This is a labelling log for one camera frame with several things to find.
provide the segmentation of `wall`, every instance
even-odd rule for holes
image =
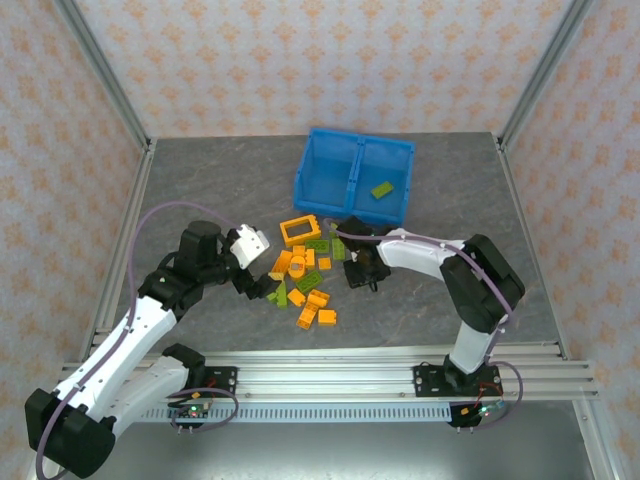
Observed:
[[[160,137],[499,133],[570,0],[80,0]]]
[[[53,5],[0,5],[2,478],[26,474],[25,400],[77,360],[140,156]]]
[[[640,9],[598,1],[510,151],[556,315],[640,478]]]

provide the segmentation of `blue bin divider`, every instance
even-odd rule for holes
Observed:
[[[414,152],[411,142],[313,128],[296,172],[293,205],[303,212],[402,225]],[[393,191],[375,199],[371,189],[385,181]]]

